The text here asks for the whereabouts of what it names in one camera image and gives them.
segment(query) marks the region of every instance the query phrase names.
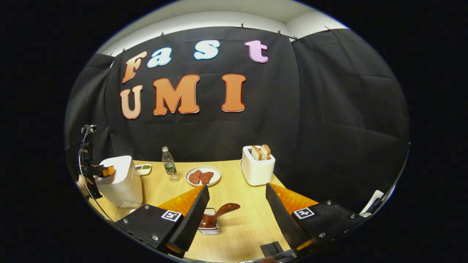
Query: ceiling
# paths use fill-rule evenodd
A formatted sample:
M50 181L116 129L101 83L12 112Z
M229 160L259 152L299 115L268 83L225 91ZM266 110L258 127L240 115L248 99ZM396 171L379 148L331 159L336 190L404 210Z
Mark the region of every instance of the ceiling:
M105 50L126 35L153 23L180 15L209 11L247 13L286 24L298 15L317 10L293 0L180 0L161 7L130 24L102 45L98 52Z

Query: orange letter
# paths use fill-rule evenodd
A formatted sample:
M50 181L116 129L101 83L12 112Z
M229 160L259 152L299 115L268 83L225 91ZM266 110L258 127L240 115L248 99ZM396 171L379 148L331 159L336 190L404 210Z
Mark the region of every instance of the orange letter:
M242 104L242 83L245 81L245 76L238 74L226 74L222 77L226 82L226 103L224 103L223 111L239 112L245 109Z
M176 111L179 100L182 99L179 107L180 113L196 113L200 109L195 100L195 85L200 77L198 75L184 76L177 88L174 90L168 79L158 79L153 85L156 88L156 108L155 115L164 115L167 113L164 102L171 113Z
M141 59L146 57L146 54L147 52L143 51L127 61L127 69L125 70L125 76L122 80L122 83L129 81L135 76L135 72L133 72L133 69L137 70L140 67Z
M134 86L132 89L133 95L135 97L135 108L133 110L130 110L130 108L128 107L128 94L130 94L130 90L126 89L120 92L120 97L122 98L122 112L124 113L124 116L127 119L135 119L136 117L138 117L138 115L140 115L140 92L142 89L142 85Z

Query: bottle label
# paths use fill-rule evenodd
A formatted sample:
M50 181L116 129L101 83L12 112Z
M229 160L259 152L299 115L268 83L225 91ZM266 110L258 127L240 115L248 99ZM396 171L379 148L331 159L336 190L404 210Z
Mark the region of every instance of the bottle label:
M168 175L175 175L177 174L177 169L176 169L176 165L174 163L166 163L164 165L164 168L166 169L166 173Z

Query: meat slice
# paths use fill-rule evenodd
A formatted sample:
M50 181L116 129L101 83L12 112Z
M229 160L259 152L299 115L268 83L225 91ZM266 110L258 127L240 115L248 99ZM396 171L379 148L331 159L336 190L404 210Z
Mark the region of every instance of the meat slice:
M202 172L200 170L196 170L189 176L189 181L194 183L194 184L199 184L200 183L200 175Z
M202 184L207 184L210 182L211 178L213 177L213 172L206 172L202 173L200 179L202 180Z

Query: brown spatula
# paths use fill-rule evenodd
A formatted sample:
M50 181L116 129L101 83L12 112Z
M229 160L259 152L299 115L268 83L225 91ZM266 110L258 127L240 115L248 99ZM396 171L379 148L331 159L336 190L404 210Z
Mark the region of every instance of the brown spatula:
M222 215L224 215L226 213L229 213L231 211L237 210L240 207L241 207L240 205L234 204L234 203L225 204L221 208L219 208L216 211L216 214L214 214L214 215L204 214L203 217L202 217L202 220L200 222L200 225L198 227L201 227L201 228L215 228L216 227L216 221L217 221L218 217L220 217L220 216L222 216Z

